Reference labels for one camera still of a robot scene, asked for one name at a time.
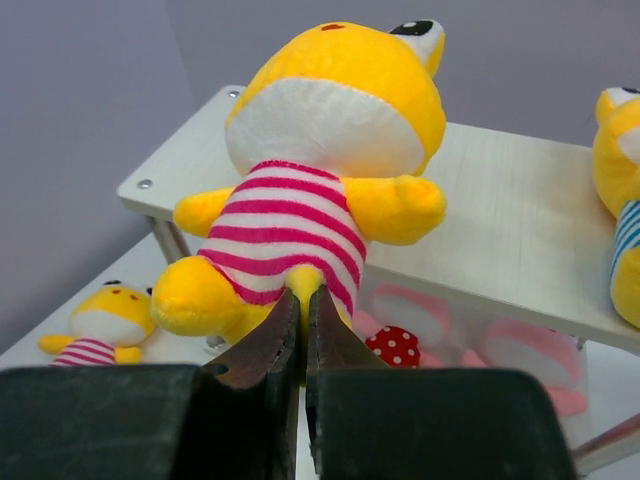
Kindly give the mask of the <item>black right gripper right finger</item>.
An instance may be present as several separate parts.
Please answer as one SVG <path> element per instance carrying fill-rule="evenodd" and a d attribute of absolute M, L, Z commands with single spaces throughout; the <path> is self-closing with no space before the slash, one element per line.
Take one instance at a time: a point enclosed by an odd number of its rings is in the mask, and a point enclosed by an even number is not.
<path fill-rule="evenodd" d="M 322 479 L 572 480 L 551 400 L 504 369 L 394 369 L 343 323 L 326 288 L 309 303 L 306 414 Z"/>

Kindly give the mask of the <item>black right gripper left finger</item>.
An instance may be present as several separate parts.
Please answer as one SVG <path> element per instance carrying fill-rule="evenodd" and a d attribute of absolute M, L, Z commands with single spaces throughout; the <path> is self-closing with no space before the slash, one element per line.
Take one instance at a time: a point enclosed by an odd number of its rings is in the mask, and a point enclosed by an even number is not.
<path fill-rule="evenodd" d="M 5 479 L 291 479 L 300 305 L 209 363 L 1 375 Z"/>

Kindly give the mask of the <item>pink frog toy polka-dot dress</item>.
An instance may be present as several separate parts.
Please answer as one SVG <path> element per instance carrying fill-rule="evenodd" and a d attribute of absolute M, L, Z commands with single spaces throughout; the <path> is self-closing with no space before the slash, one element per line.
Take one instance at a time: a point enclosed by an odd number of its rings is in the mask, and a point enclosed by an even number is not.
<path fill-rule="evenodd" d="M 420 344 L 416 335 L 399 326 L 382 325 L 359 310 L 352 318 L 354 333 L 379 359 L 393 368 L 444 368 L 445 363 Z"/>

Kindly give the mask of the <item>pink frog toy striped shirt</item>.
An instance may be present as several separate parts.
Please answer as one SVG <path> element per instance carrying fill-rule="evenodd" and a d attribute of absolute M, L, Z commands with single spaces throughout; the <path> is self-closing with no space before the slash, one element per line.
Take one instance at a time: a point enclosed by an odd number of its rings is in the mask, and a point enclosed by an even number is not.
<path fill-rule="evenodd" d="M 576 341 L 570 335 L 527 322 L 498 318 L 466 350 L 460 363 L 472 368 L 521 370 L 534 376 L 547 390 L 560 416 L 587 410 L 588 401 L 578 391 L 583 376 Z"/>

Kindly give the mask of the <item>yellow toy pink stripes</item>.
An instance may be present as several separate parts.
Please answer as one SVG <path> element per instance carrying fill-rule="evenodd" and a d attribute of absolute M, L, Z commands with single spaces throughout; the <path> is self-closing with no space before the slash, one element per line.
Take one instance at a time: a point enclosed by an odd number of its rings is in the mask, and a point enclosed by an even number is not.
<path fill-rule="evenodd" d="M 55 367 L 138 364 L 156 329 L 151 297 L 150 286 L 109 280 L 72 311 L 67 333 L 41 337 L 38 348 Z"/>

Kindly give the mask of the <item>yellow toy red stripes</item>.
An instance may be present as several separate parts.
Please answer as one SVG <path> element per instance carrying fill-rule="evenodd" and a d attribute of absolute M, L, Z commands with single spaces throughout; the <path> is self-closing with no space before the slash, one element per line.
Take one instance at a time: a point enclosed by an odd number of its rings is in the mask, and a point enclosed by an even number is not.
<path fill-rule="evenodd" d="M 434 83 L 444 46 L 432 19 L 390 31 L 335 21 L 275 53 L 226 120 L 239 183 L 174 208 L 202 243 L 157 280 L 156 323 L 232 344 L 285 292 L 308 308 L 322 287 L 349 322 L 370 243 L 412 245 L 445 216 L 423 175 L 446 128 Z"/>

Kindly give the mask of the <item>yellow toy blue striped shirt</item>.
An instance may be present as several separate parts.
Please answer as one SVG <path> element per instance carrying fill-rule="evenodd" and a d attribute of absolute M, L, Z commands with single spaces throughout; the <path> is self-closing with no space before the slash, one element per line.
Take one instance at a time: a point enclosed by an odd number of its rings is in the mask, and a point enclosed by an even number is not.
<path fill-rule="evenodd" d="M 610 87 L 596 102 L 595 190 L 616 220 L 609 294 L 615 311 L 639 326 L 639 90 Z"/>

